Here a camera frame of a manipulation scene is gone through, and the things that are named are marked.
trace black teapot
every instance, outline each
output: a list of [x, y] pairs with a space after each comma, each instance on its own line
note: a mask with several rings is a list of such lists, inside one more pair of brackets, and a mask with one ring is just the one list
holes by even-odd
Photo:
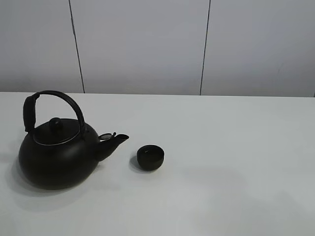
[[[75, 111], [76, 119], [52, 118], [35, 126], [35, 103], [41, 94], [57, 96]], [[45, 189], [62, 189], [87, 178], [99, 161], [110, 156], [119, 144], [129, 138], [116, 133], [98, 136], [84, 122], [78, 104], [59, 91], [42, 91], [26, 98], [23, 106], [25, 131], [19, 163], [25, 177]]]

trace teapot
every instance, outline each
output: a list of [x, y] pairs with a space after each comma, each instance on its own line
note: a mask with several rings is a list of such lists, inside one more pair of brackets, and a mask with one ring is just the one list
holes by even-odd
[[[63, 99], [73, 108], [77, 119], [52, 118], [35, 128], [35, 103], [42, 94]], [[23, 120], [27, 135], [19, 151], [20, 168], [26, 179], [44, 189], [63, 189], [82, 182], [100, 161], [129, 138], [116, 133], [98, 136], [85, 123], [78, 104], [59, 91], [46, 90], [27, 97]]]

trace teapot body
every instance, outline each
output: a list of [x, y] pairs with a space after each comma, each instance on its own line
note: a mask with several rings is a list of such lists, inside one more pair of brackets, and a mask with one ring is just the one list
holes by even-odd
[[76, 185], [97, 166], [93, 150], [99, 142], [97, 133], [88, 124], [84, 136], [77, 135], [59, 145], [39, 144], [29, 133], [19, 151], [21, 170], [28, 180], [41, 188], [62, 189]]

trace teapot handle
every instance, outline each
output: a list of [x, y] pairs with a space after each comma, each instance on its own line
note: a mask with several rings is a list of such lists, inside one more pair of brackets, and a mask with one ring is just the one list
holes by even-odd
[[26, 132], [30, 133], [35, 128], [35, 122], [36, 122], [35, 104], [36, 104], [37, 98], [39, 98], [41, 94], [57, 96], [63, 99], [64, 101], [66, 101], [73, 108], [74, 112], [77, 115], [81, 135], [84, 134], [85, 122], [84, 122], [82, 111], [80, 107], [78, 106], [78, 104], [71, 97], [64, 94], [63, 92], [53, 91], [53, 90], [45, 90], [42, 92], [37, 92], [37, 93], [34, 93], [32, 96], [29, 96], [25, 99], [24, 106], [23, 106], [23, 120], [24, 120], [24, 126], [25, 126]]

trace gray wall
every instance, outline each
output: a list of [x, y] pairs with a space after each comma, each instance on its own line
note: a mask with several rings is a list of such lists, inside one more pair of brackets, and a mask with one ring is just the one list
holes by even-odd
[[202, 95], [314, 95], [315, 1], [211, 0], [207, 29], [208, 8], [72, 0], [75, 38], [68, 1], [0, 0], [0, 91], [197, 95], [203, 71]]

